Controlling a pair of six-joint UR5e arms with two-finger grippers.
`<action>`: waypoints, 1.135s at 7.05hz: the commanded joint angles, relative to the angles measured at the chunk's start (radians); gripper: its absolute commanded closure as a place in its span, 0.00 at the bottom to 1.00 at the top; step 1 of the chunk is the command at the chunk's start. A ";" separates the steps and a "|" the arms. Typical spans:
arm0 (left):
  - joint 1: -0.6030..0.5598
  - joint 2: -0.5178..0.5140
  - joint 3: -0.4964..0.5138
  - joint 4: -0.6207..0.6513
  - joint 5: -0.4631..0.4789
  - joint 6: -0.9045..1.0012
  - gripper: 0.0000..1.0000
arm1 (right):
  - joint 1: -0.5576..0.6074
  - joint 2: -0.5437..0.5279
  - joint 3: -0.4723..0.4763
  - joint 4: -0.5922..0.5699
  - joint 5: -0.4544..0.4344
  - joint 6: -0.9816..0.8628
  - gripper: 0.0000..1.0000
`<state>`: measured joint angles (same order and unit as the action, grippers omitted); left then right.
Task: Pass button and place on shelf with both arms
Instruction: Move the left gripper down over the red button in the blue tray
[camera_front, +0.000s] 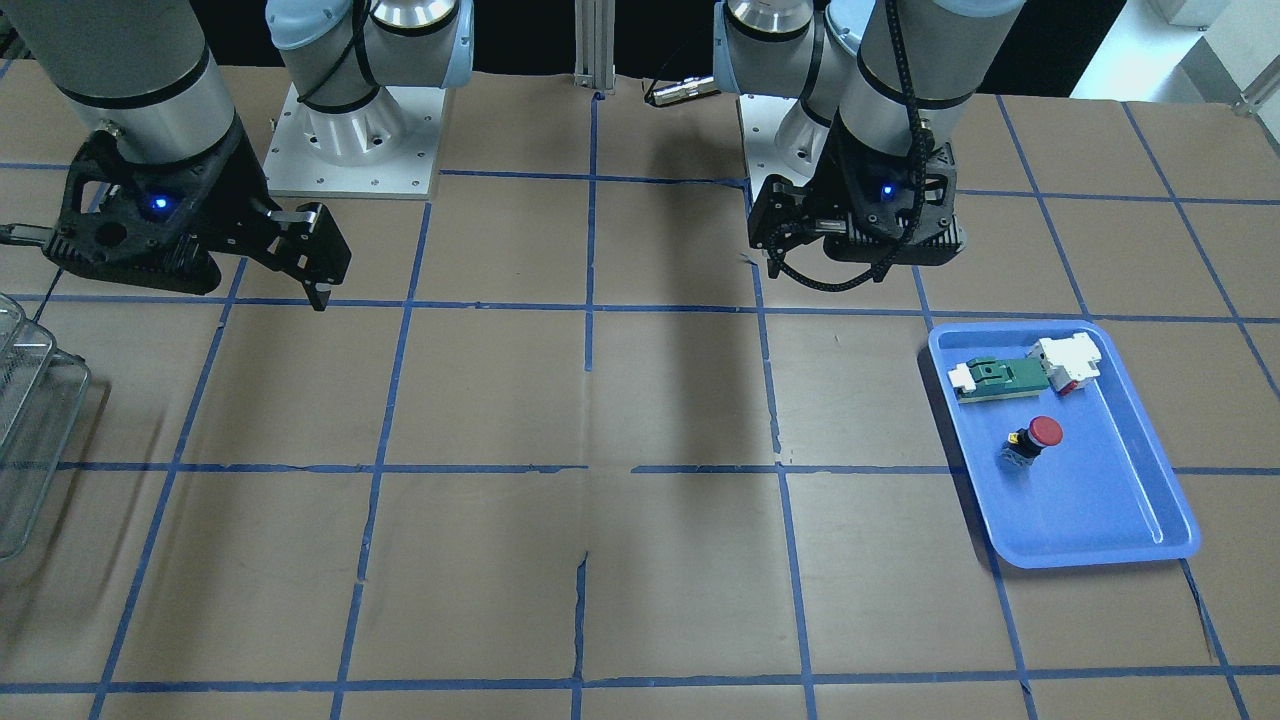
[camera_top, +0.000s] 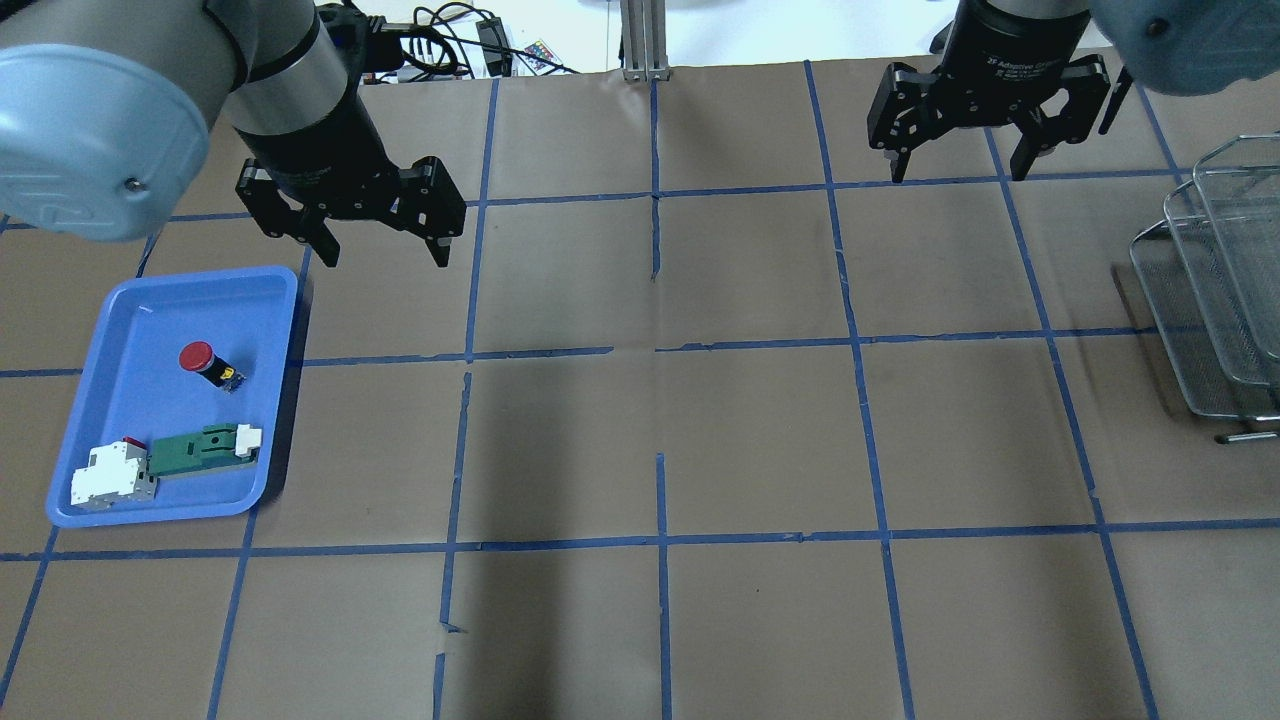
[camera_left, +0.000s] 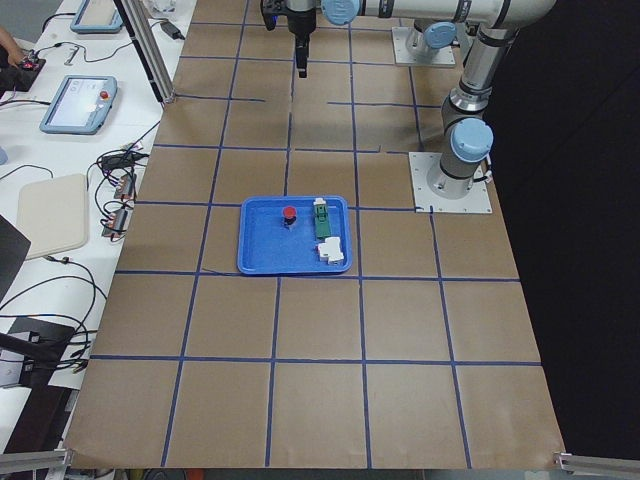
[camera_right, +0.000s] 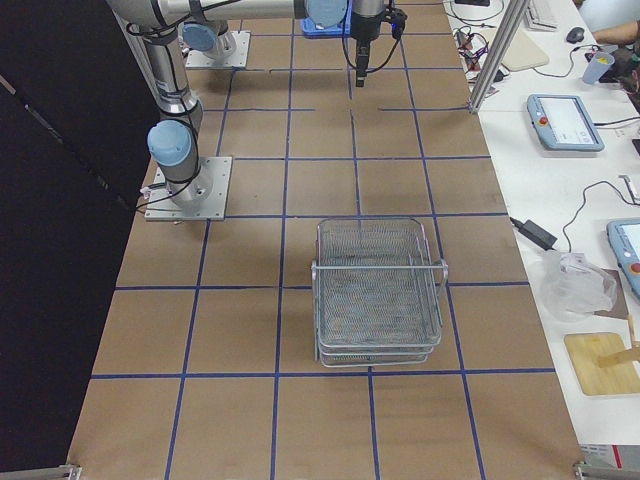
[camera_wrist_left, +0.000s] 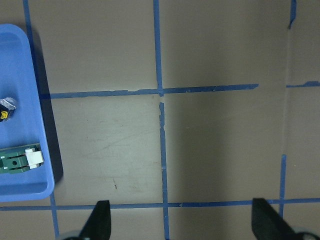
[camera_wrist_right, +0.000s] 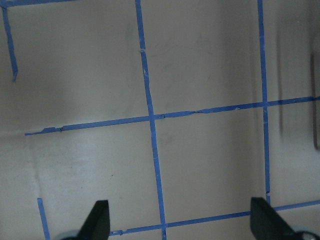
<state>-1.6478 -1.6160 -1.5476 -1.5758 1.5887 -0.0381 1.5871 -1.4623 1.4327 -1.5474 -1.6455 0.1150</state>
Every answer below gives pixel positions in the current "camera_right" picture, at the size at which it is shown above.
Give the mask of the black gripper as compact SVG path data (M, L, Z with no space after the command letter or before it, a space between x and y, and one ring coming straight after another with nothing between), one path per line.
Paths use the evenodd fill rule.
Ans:
M384 0L353 0L351 3L350 37L356 40L355 86L362 88L368 76L370 44L380 34L386 12Z

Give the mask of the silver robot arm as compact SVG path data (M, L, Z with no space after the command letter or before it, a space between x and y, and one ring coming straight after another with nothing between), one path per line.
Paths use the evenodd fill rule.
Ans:
M182 37L190 49L202 52L206 57L216 61L231 56L237 48L226 20L186 22L183 25Z
M382 24L391 25L394 39L406 25L405 13L391 1L112 1L109 6L125 21L126 33L144 45L155 83L161 120L149 131L147 145L165 178L162 202L196 219L216 182L198 151L203 107L189 85L182 42L220 62L237 50L231 20L309 18L319 28L348 20L347 34L356 42L350 63L357 86L363 86L373 72L371 44Z

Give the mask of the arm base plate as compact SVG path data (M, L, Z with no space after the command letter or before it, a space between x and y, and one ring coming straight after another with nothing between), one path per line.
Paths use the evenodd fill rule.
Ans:
M170 198L170 194L181 186L170 184L167 190L165 176L157 167L154 182L160 187L151 190L144 218L147 221L223 221L232 165L233 159L228 156L201 157L199 175L174 198Z
M232 31L218 35L212 30L192 25L183 32L190 51L186 68L191 70L245 69L247 65L250 31Z

